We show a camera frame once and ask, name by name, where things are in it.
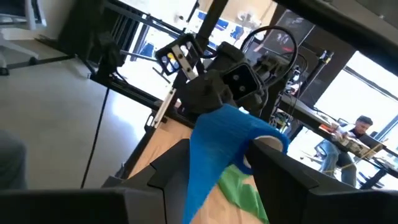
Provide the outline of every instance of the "black cable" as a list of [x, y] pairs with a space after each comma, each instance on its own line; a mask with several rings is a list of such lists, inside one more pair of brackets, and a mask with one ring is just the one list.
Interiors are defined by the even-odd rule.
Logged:
[[216, 53], [202, 56], [203, 59], [211, 59], [215, 57], [217, 57]]
[[[297, 90], [297, 96], [299, 96], [300, 95], [300, 88], [301, 88], [301, 82], [299, 82], [298, 83], [298, 90]], [[291, 119], [291, 117], [293, 116], [293, 112], [294, 112], [294, 110], [295, 110], [295, 108], [296, 108], [296, 104], [297, 104], [297, 97], [296, 97], [296, 100], [294, 101], [294, 105], [293, 105], [293, 109], [292, 109], [292, 112], [289, 114], [289, 118], [288, 118], [288, 120], [287, 121], [289, 121], [290, 119]]]
[[98, 120], [97, 128], [96, 128], [96, 131], [95, 131], [95, 136], [94, 136], [94, 141], [93, 141], [93, 147], [91, 148], [91, 152], [90, 152], [90, 156], [89, 156], [89, 158], [88, 158], [88, 162], [87, 162], [87, 166], [86, 166], [86, 169], [85, 169], [85, 173], [84, 173], [84, 175], [83, 175], [83, 180], [81, 181], [81, 185], [80, 185], [80, 188], [81, 188], [81, 189], [83, 189], [83, 187], [85, 186], [86, 179], [87, 179], [87, 175], [88, 175], [88, 171], [89, 171], [90, 165], [91, 165], [91, 161], [93, 160], [93, 155], [94, 155], [94, 151], [95, 151], [95, 146], [97, 145], [97, 140], [98, 140], [98, 134], [100, 133], [100, 127], [101, 127], [101, 123], [102, 123], [102, 117], [104, 116], [106, 101], [108, 100], [108, 96], [109, 96], [109, 90], [110, 90], [109, 88], [106, 89], [104, 101], [103, 101], [103, 103], [102, 103], [101, 113], [99, 114], [99, 120]]
[[127, 83], [127, 84], [129, 84], [129, 82], [127, 82], [127, 80], [122, 76], [122, 75], [120, 75], [120, 73], [118, 72], [118, 70], [116, 70], [116, 75], [121, 79], [121, 80], [123, 80], [125, 83]]
[[285, 29], [285, 28], [283, 28], [283, 27], [280, 27], [280, 26], [265, 26], [265, 27], [260, 27], [260, 28], [258, 28], [258, 29], [255, 29], [254, 31], [252, 31], [252, 32], [243, 40], [243, 43], [242, 43], [242, 46], [241, 46], [241, 50], [243, 51], [244, 48], [246, 47], [246, 45], [248, 44], [248, 42], [251, 40], [252, 37], [254, 37], [256, 34], [258, 34], [258, 33], [260, 33], [260, 32], [263, 32], [263, 31], [266, 31], [266, 30], [272, 30], [272, 29], [281, 30], [281, 31], [285, 32], [285, 33], [290, 37], [290, 39], [292, 40], [294, 49], [293, 49], [293, 56], [292, 56], [292, 58], [290, 59], [289, 64], [287, 65], [286, 71], [284, 71], [282, 75], [279, 75], [277, 78], [273, 79], [273, 81], [271, 81], [271, 83], [269, 83], [268, 86], [272, 86], [272, 85], [274, 85], [275, 83], [277, 83], [279, 80], [281, 80], [282, 78], [284, 78], [285, 75], [288, 74], [288, 72], [293, 68], [293, 65], [294, 65], [294, 63], [295, 63], [295, 61], [296, 61], [296, 59], [297, 59], [297, 55], [299, 54], [299, 47], [297, 46], [297, 42], [296, 42], [296, 40], [295, 40], [293, 34], [292, 34], [289, 30], [287, 30], [287, 29]]
[[[289, 54], [292, 54], [292, 53], [293, 52], [286, 52], [286, 53], [281, 54], [280, 56], [285, 56], [285, 55], [289, 55]], [[302, 55], [300, 53], [298, 53], [297, 56], [302, 58], [303, 62], [304, 62], [304, 69], [301, 69], [300, 72], [302, 72], [302, 73], [306, 72], [308, 70], [308, 60], [304, 57], [304, 55]]]
[[264, 91], [265, 91], [266, 97], [264, 99], [262, 99], [264, 103], [263, 103], [262, 108], [260, 110], [259, 118], [261, 118], [262, 111], [266, 107], [266, 104], [268, 102], [268, 89], [265, 89]]

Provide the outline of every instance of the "gray floor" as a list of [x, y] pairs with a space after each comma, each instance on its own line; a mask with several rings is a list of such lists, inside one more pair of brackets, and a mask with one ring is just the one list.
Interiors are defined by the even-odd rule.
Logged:
[[[40, 43], [24, 46], [40, 58], [62, 55]], [[9, 63], [21, 62], [17, 52], [3, 53]], [[87, 79], [88, 70], [75, 59], [10, 72], [0, 77], [0, 127], [27, 145], [29, 188], [79, 188], [105, 87]], [[86, 187], [99, 187], [119, 169], [143, 136], [149, 113], [149, 108], [111, 92]]]

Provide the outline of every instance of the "man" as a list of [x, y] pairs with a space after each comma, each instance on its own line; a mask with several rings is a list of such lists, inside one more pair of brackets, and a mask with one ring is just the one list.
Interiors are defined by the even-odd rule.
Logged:
[[[370, 126], [373, 125], [371, 118], [367, 116], [360, 116], [355, 125], [348, 124], [344, 127], [337, 127], [333, 130], [336, 133], [344, 135], [349, 135], [359, 139], [361, 136], [366, 134], [366, 131]], [[321, 144], [321, 148], [326, 153], [326, 158], [322, 163], [321, 172], [325, 172], [326, 175], [334, 176], [334, 171], [336, 169], [336, 163], [339, 162], [340, 166], [347, 166], [352, 164], [353, 160], [350, 158], [347, 152], [340, 151], [332, 142], [324, 140]], [[353, 187], [356, 185], [356, 167], [355, 165], [346, 167], [341, 170], [341, 181], [349, 184]]]
[[25, 145], [0, 130], [0, 190], [26, 189]]

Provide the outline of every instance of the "green fabric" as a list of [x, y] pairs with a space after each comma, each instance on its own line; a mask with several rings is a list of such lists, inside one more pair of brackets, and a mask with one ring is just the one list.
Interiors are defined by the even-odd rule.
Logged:
[[224, 170], [218, 186], [230, 203], [269, 224], [259, 193], [250, 184], [243, 183], [247, 177], [235, 165], [231, 165]]

